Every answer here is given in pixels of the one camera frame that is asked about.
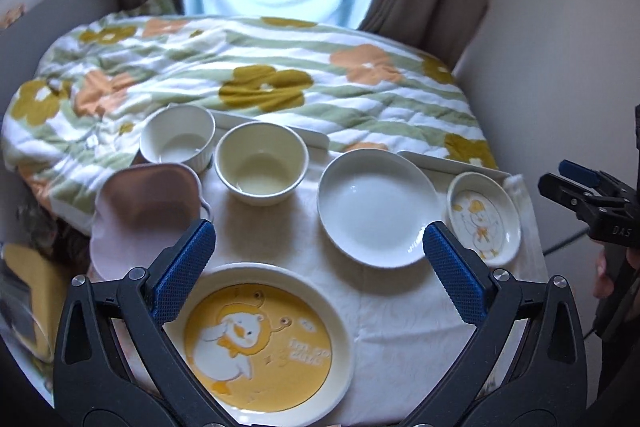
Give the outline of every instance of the small dish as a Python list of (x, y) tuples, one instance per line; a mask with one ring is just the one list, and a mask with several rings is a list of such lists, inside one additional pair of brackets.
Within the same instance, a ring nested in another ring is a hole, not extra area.
[(203, 107), (170, 105), (151, 117), (140, 136), (140, 152), (151, 163), (184, 163), (203, 172), (213, 155), (216, 121)]
[(147, 268), (200, 217), (211, 220), (211, 208), (186, 165), (140, 164), (116, 172), (95, 198), (89, 244), (95, 274), (110, 281), (136, 266)]
[(503, 188), (484, 174), (463, 172), (453, 179), (446, 219), (462, 246), (491, 268), (505, 266), (518, 253), (518, 211)]
[(300, 184), (309, 153), (302, 138), (288, 127), (252, 121), (222, 137), (214, 165), (239, 200), (267, 206), (285, 200)]
[(352, 259), (398, 268), (424, 258), (422, 234), (440, 219), (433, 184), (409, 160), (379, 149), (339, 156), (318, 186), (318, 213), (334, 245)]
[(336, 308), (276, 266), (229, 264), (202, 276), (164, 329), (244, 425), (310, 425), (334, 409), (353, 378), (353, 340)]

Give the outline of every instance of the striped blanket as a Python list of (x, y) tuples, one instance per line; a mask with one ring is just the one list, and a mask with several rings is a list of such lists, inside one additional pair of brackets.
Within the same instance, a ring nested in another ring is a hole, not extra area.
[(316, 130), (336, 151), (410, 150), (495, 168), (436, 58), (311, 22), (178, 16), (169, 0), (107, 15), (50, 47), (2, 122), (6, 167), (89, 233), (97, 191), (132, 163), (145, 122), (169, 103)]

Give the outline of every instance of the small duck dish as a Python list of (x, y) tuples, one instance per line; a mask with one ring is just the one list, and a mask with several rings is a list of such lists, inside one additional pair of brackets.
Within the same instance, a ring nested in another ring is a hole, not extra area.
[(164, 329), (245, 425), (309, 425), (340, 402), (353, 376), (353, 341), (336, 309), (300, 276), (268, 264), (202, 276)]
[(446, 220), (460, 243), (491, 268), (505, 266), (518, 253), (518, 212), (503, 188), (483, 174), (464, 172), (453, 179)]

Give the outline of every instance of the ceramic plate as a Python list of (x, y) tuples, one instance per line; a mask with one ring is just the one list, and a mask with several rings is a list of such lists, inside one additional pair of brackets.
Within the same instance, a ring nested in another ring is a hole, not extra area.
[(334, 245), (360, 263), (407, 266), (424, 258), (422, 234), (441, 217), (428, 177), (396, 154), (360, 149), (322, 174), (318, 213)]
[(447, 191), (447, 220), (463, 247), (487, 266), (506, 265), (520, 247), (520, 220), (500, 185), (477, 172), (458, 175)]
[(200, 383), (246, 425), (309, 425), (340, 402), (353, 341), (309, 282), (268, 264), (198, 279), (165, 330)]

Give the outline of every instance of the white tablecloth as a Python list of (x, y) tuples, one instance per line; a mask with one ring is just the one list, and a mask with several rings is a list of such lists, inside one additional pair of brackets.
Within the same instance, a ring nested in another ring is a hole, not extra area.
[[(445, 374), (474, 331), (460, 319), (428, 261), (378, 270), (340, 253), (322, 230), (316, 190), (335, 153), (311, 149), (305, 180), (284, 203), (251, 207), (234, 199), (214, 171), (202, 177), (204, 197), (214, 212), (216, 251), (205, 272), (242, 261), (282, 266), (312, 280), (335, 304), (355, 341), (356, 367), (340, 405), (322, 425), (388, 425), (417, 406)], [(429, 174), (442, 202), (453, 176)], [(522, 245), (507, 268), (522, 280), (546, 282), (546, 268), (533, 207), (523, 179), (504, 188), (520, 213)], [(498, 363), (506, 371), (523, 324)]]

